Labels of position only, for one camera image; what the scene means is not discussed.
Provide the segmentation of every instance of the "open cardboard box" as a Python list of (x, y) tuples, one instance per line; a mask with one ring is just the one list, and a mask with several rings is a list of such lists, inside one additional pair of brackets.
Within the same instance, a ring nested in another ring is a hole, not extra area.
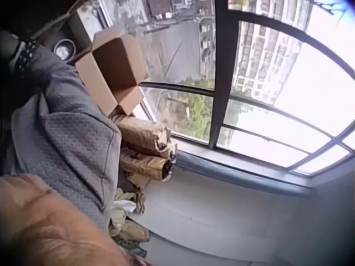
[(119, 27), (97, 32), (91, 52), (75, 66), (90, 96), (110, 116), (130, 115), (143, 95), (138, 84), (148, 78), (138, 40)]

